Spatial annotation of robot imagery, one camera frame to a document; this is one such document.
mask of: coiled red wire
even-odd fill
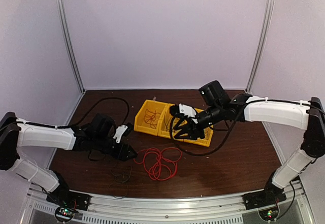
[[[171,159],[168,159],[168,158],[164,157],[163,153],[166,150],[177,150],[177,151],[179,151],[179,153],[180,153],[179,158],[177,160],[173,161]],[[142,161],[137,162],[136,159],[133,159],[133,161],[138,165],[143,165],[144,170],[148,173],[151,180],[153,180],[153,181],[167,181],[167,180],[173,178],[176,175],[176,173],[177,173],[177,163],[182,158],[182,151],[180,151],[178,148],[169,147],[169,148],[163,149],[162,151],[160,151],[157,148],[149,148],[149,149],[140,150],[138,153],[143,152],[143,151],[145,151],[145,153],[144,153]],[[149,170],[148,170],[147,167],[146,167],[146,157],[148,155],[150,155],[150,154],[155,154],[156,155],[157,162],[152,167],[150,167]],[[174,166],[174,169],[171,169],[169,166],[163,164],[163,161],[165,161],[167,163],[171,163]],[[169,176],[166,177],[166,178],[161,178],[161,172],[162,172],[163,168],[166,168],[169,171]]]

